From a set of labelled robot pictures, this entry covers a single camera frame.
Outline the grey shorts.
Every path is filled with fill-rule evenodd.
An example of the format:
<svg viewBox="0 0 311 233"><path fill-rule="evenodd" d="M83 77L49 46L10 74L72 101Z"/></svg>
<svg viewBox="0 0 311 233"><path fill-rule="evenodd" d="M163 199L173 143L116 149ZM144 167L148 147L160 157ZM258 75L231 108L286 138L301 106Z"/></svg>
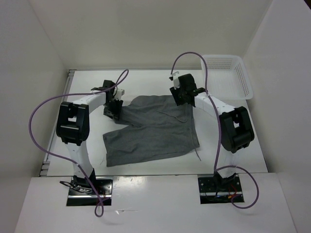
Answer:
<svg viewBox="0 0 311 233"><path fill-rule="evenodd" d="M115 122L125 128L103 135L107 167L186 155L200 147L193 107L170 95L138 96Z"/></svg>

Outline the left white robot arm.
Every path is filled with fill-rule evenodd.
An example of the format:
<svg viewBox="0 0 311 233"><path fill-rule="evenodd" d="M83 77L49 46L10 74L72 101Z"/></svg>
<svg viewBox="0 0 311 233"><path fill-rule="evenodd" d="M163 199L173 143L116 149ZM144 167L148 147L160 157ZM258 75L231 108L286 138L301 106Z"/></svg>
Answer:
<svg viewBox="0 0 311 233"><path fill-rule="evenodd" d="M104 114L111 119L119 119L124 90L113 81L105 80L101 87L95 87L90 95L73 102L64 101L59 108L56 134L69 151L73 160L72 189L91 194L97 188L96 175L91 165L86 140L90 134L89 115L98 107L104 107Z"/></svg>

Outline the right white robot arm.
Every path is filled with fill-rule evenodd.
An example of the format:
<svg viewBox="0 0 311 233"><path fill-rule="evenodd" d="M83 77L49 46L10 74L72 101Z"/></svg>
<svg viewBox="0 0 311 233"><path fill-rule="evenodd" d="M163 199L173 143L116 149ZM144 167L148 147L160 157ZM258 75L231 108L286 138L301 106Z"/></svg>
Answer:
<svg viewBox="0 0 311 233"><path fill-rule="evenodd" d="M173 81L170 92L179 105L190 104L214 116L218 124L218 144L214 162L213 185L217 191L224 191L234 181L236 173L220 174L217 168L220 150L224 148L231 154L244 149L254 140L255 134L245 107L233 107L208 93L203 87L198 88L191 74L172 73Z"/></svg>

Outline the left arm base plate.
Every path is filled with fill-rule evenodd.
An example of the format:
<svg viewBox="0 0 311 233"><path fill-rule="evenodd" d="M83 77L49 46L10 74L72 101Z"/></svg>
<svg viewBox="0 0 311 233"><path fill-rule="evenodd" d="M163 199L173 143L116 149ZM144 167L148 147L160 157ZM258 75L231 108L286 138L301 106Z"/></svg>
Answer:
<svg viewBox="0 0 311 233"><path fill-rule="evenodd" d="M103 200L104 206L110 206L112 201L113 177L97 177L95 187ZM73 180L62 182L69 188L66 206L96 206L99 203L98 197L91 188L74 187Z"/></svg>

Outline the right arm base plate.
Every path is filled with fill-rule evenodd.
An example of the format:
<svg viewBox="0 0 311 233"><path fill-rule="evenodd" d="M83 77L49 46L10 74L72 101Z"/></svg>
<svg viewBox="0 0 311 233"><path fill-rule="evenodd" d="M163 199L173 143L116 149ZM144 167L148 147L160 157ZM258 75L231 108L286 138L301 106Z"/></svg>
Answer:
<svg viewBox="0 0 311 233"><path fill-rule="evenodd" d="M217 188L213 175L198 176L200 204L244 203L240 178Z"/></svg>

